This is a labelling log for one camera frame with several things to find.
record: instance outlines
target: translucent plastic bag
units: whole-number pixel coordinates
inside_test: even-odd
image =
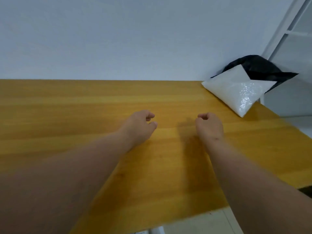
[[[276,81],[251,80],[242,65],[238,65],[202,82],[202,85],[243,117],[254,102],[275,83]]]

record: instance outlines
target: person's right hand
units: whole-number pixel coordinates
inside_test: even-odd
[[[201,113],[196,118],[196,131],[202,142],[223,139],[223,125],[214,113]]]

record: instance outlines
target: white tile floor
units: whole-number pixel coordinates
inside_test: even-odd
[[[165,234],[243,234],[231,208],[164,225]]]

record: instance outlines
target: wooden tabletop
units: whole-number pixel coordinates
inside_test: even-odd
[[[116,130],[149,109],[158,128],[125,156],[72,233],[126,234],[227,205],[196,137],[214,112],[228,141],[296,188],[312,184],[312,140],[265,106],[244,118],[194,81],[0,80],[0,170]]]

